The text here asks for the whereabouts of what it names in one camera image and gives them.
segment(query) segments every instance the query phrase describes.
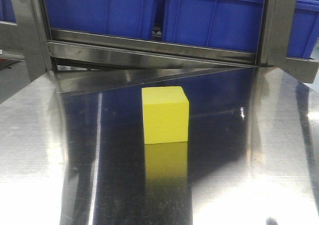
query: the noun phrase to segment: yellow foam cube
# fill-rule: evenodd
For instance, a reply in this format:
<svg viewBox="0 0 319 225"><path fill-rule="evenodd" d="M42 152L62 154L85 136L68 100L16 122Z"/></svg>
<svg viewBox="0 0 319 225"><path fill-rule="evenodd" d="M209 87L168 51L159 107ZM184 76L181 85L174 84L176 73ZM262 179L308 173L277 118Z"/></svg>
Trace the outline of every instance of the yellow foam cube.
<svg viewBox="0 0 319 225"><path fill-rule="evenodd" d="M189 102L182 87L142 88L145 144L188 141Z"/></svg>
<svg viewBox="0 0 319 225"><path fill-rule="evenodd" d="M146 144L147 185L180 183L187 179L187 142Z"/></svg>

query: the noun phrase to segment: metal table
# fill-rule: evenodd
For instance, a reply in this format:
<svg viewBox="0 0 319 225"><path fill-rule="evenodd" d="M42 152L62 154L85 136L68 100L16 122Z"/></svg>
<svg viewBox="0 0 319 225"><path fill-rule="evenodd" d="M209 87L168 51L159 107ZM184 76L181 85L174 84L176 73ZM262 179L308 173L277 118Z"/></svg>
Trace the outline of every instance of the metal table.
<svg viewBox="0 0 319 225"><path fill-rule="evenodd" d="M187 174L149 183L141 88L168 85ZM319 95L277 68L51 72L0 105L0 221L317 225L318 142Z"/></svg>

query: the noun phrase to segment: metal edge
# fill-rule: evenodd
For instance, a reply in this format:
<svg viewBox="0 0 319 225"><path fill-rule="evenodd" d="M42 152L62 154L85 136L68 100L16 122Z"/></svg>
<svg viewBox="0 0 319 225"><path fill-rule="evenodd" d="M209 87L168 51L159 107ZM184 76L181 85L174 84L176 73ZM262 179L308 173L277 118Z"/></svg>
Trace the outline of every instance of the metal edge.
<svg viewBox="0 0 319 225"><path fill-rule="evenodd" d="M218 61L237 62L251 65L254 65L256 60L256 54L250 52L205 48L158 41L145 41L140 39L98 35L61 29L52 29L51 33L52 39L57 41L77 42L97 46L107 46L144 52L156 52L192 58L213 59Z"/></svg>
<svg viewBox="0 0 319 225"><path fill-rule="evenodd" d="M50 40L48 45L52 57L122 67L136 67L137 69L254 67L238 63L193 59L53 40Z"/></svg>
<svg viewBox="0 0 319 225"><path fill-rule="evenodd" d="M47 37L49 27L43 10L43 0L11 0L17 31L20 36L26 59L29 78L35 80L46 70L52 70L53 63L49 56Z"/></svg>

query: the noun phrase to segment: stainless steel frame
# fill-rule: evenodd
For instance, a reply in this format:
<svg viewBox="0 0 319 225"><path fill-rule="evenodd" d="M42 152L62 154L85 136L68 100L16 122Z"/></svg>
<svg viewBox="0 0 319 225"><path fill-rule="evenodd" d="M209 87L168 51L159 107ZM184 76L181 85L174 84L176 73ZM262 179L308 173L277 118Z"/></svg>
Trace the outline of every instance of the stainless steel frame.
<svg viewBox="0 0 319 225"><path fill-rule="evenodd" d="M46 70L55 70L55 58L67 63L76 61L84 67L276 66L308 83L313 82L319 67L313 60L287 58L296 0L265 0L257 54L50 29L44 0L12 2L17 24L0 22L1 57L22 59L24 56L31 80Z"/></svg>

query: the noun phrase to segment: metal bar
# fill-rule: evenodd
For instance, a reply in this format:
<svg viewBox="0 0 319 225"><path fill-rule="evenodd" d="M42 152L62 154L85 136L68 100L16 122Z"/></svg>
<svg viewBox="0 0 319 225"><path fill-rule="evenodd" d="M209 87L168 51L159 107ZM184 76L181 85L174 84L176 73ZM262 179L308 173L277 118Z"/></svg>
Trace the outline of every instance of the metal bar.
<svg viewBox="0 0 319 225"><path fill-rule="evenodd" d="M301 82L313 83L318 72L318 68L318 61L299 58L286 58L284 67L282 69Z"/></svg>
<svg viewBox="0 0 319 225"><path fill-rule="evenodd" d="M0 49L12 54L23 54L16 23L0 21Z"/></svg>
<svg viewBox="0 0 319 225"><path fill-rule="evenodd" d="M312 83L319 63L287 58L297 0L265 0L256 65L279 67L302 82Z"/></svg>
<svg viewBox="0 0 319 225"><path fill-rule="evenodd" d="M287 57L297 0L265 0L257 61L281 66Z"/></svg>
<svg viewBox="0 0 319 225"><path fill-rule="evenodd" d="M217 61L255 64L256 54L250 52L230 51L191 45L173 44L116 36L98 35L85 32L52 29L52 39L57 41L78 42L97 46L130 49L144 52L156 52L191 58L213 59Z"/></svg>
<svg viewBox="0 0 319 225"><path fill-rule="evenodd" d="M33 81L46 70L54 69L47 46L50 33L44 0L12 0L12 4L29 77Z"/></svg>
<svg viewBox="0 0 319 225"><path fill-rule="evenodd" d="M60 41L49 41L49 50L50 55L56 58L122 67L129 66L153 69L254 67L252 65L238 63L222 63L212 60L193 59Z"/></svg>
<svg viewBox="0 0 319 225"><path fill-rule="evenodd" d="M256 56L256 65L259 66L267 66L275 9L276 0L264 0L264 10Z"/></svg>
<svg viewBox="0 0 319 225"><path fill-rule="evenodd" d="M2 50L2 53L0 53L0 58L9 59L9 60L18 60L18 61L22 61L25 59L23 54L21 55L11 54L10 52L5 52L3 50Z"/></svg>

